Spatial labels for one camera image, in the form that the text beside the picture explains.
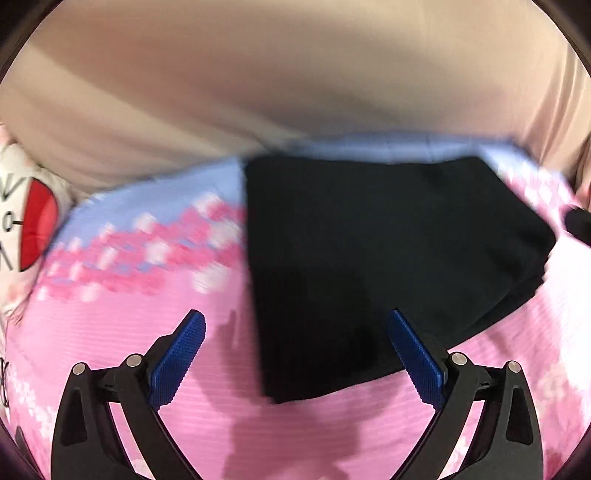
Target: cherry blossom pattern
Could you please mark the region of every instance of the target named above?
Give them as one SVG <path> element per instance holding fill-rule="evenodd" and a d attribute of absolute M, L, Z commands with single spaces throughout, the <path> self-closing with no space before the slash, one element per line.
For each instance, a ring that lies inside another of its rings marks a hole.
<path fill-rule="evenodd" d="M 563 228 L 563 216 L 576 200 L 568 185 L 558 176 L 528 162 L 519 167 L 502 167 L 499 177 L 532 210 L 556 231 Z"/>
<path fill-rule="evenodd" d="M 73 238 L 54 246 L 39 276 L 39 300 L 96 301 L 102 292 L 156 295 L 168 272 L 188 270 L 200 293 L 222 291 L 243 256 L 245 209 L 208 192 L 176 222 L 139 215 L 130 231 L 104 225 L 86 245 Z"/>

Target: metal screw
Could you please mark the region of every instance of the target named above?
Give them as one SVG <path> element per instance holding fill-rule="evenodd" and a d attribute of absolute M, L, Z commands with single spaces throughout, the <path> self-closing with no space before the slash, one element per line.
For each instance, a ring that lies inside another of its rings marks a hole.
<path fill-rule="evenodd" d="M 132 367 L 132 368 L 137 367 L 141 362 L 142 362 L 141 355 L 130 355 L 129 357 L 127 357 L 127 360 L 125 361 L 127 366 Z"/>
<path fill-rule="evenodd" d="M 74 368 L 72 369 L 72 373 L 74 375 L 80 375 L 80 374 L 84 373 L 84 370 L 86 370 L 85 364 L 76 364 L 76 365 L 74 365 Z"/>
<path fill-rule="evenodd" d="M 511 360 L 511 362 L 509 362 L 508 366 L 509 366 L 509 370 L 511 370 L 515 374 L 518 374 L 519 372 L 521 372 L 521 365 L 513 360 Z"/>
<path fill-rule="evenodd" d="M 466 365 L 468 363 L 468 359 L 466 357 L 466 355 L 464 355 L 463 353 L 454 353 L 452 355 L 452 362 L 454 362 L 456 365 Z"/>

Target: blue fabric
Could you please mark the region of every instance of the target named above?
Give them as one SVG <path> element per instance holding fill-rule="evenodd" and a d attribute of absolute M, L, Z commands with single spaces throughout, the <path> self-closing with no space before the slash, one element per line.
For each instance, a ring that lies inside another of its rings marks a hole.
<path fill-rule="evenodd" d="M 189 315 L 187 324 L 152 372 L 148 402 L 156 411 L 172 402 L 205 340 L 205 317 L 196 310 Z"/>
<path fill-rule="evenodd" d="M 527 154 L 510 142 L 493 142 L 433 134 L 350 135 L 328 140 L 299 142 L 289 152 L 300 156 L 349 159 L 376 163 L 436 163 L 476 155 L 493 170 L 501 167 L 537 168 Z M 243 204 L 243 175 L 239 158 L 157 177 L 92 196 L 75 209 L 57 237 L 69 242 L 75 237 L 87 245 L 107 223 L 117 231 L 131 231 L 135 220 L 149 213 L 161 224 L 177 221 L 197 194 L 212 192 L 230 205 Z"/>

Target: pink bedsheet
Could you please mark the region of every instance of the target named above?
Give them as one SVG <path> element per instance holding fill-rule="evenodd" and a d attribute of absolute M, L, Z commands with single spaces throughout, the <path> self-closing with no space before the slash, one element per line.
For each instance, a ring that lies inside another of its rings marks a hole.
<path fill-rule="evenodd" d="M 591 421 L 591 249 L 560 231 L 559 210 L 573 200 L 556 177 L 543 172 L 524 177 L 513 170 L 502 176 L 553 224 L 559 239 L 537 295 L 458 349 L 482 365 L 500 367 L 509 359 L 521 363 L 540 420 L 545 477 L 551 478 Z M 215 207 L 224 210 L 224 205 Z M 170 228 L 175 226 L 161 226 L 152 235 L 165 235 Z M 129 235 L 145 237 L 146 232 Z M 121 236 L 105 232 L 97 242 L 108 247 L 121 242 Z M 57 407 L 70 368 L 81 360 L 92 368 L 111 367 L 132 352 L 145 352 L 191 308 L 206 316 L 207 336 L 161 416 L 204 479 L 391 477 L 433 413 L 405 372 L 315 400 L 271 405 L 259 394 L 248 275 L 238 233 L 226 231 L 223 248 L 207 259 L 184 258 L 182 248 L 172 254 L 154 245 L 151 254 L 167 255 L 170 267 L 138 277 L 140 287 L 105 275 L 87 281 L 93 287 L 78 294 L 51 291 L 48 271 L 60 262 L 72 264 L 72 255 L 92 251 L 77 245 L 55 249 L 25 320 L 9 331 L 11 427 L 22 427 L 47 477 Z M 191 262 L 214 267 L 196 277 Z M 134 466 L 150 476 L 119 410 L 115 417 Z M 473 415 L 445 473 L 459 467 L 475 422 Z"/>

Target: folded black shirt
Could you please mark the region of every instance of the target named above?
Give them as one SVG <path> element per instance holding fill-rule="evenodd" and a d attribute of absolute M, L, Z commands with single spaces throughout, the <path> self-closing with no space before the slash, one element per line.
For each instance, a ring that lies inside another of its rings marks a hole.
<path fill-rule="evenodd" d="M 480 159 L 245 167 L 262 382 L 275 402 L 402 369 L 393 308 L 451 348 L 530 299 L 556 239 Z"/>

